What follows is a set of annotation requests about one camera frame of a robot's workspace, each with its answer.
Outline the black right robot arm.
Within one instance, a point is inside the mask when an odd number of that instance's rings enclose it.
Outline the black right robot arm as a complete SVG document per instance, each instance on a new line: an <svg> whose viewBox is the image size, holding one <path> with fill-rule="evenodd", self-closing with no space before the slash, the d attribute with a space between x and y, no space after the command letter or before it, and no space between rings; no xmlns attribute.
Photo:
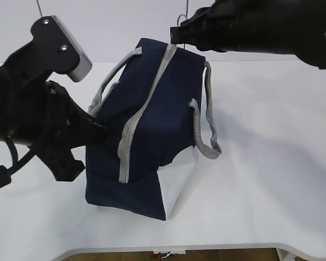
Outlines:
<svg viewBox="0 0 326 261"><path fill-rule="evenodd" d="M215 1L170 35L202 52L289 54L326 70L326 1Z"/></svg>

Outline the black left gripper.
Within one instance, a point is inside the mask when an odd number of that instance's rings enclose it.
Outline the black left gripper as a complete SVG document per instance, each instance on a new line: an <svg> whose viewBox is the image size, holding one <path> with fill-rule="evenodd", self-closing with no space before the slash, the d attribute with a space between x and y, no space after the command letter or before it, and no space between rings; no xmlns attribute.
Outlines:
<svg viewBox="0 0 326 261"><path fill-rule="evenodd" d="M59 182L71 182L84 170L73 148L99 144L108 130L84 111L53 73L67 75L71 61L60 54L66 38L52 17L42 17L30 29L30 42L8 56L2 71L13 81L8 100L12 141L28 152L9 169L15 174L32 158L39 158Z"/></svg>

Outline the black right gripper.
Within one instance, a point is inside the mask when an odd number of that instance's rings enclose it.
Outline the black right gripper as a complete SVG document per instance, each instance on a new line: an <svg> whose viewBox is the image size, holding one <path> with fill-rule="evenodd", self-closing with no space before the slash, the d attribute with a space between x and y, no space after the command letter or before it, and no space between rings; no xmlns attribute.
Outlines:
<svg viewBox="0 0 326 261"><path fill-rule="evenodd" d="M197 9L193 16L170 28L171 44L195 46L199 51L227 52L222 40L250 1L214 1Z"/></svg>

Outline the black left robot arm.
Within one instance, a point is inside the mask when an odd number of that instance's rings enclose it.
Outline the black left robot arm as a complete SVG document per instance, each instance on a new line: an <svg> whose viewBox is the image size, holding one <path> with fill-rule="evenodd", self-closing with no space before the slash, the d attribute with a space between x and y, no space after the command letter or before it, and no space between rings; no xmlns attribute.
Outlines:
<svg viewBox="0 0 326 261"><path fill-rule="evenodd" d="M0 166L0 188L32 158L39 158L59 182L84 171L74 148L94 145L107 129L84 111L67 90L51 81L54 73L81 82L92 63L62 20L35 21L32 39L0 66L0 141L9 148L11 167Z"/></svg>

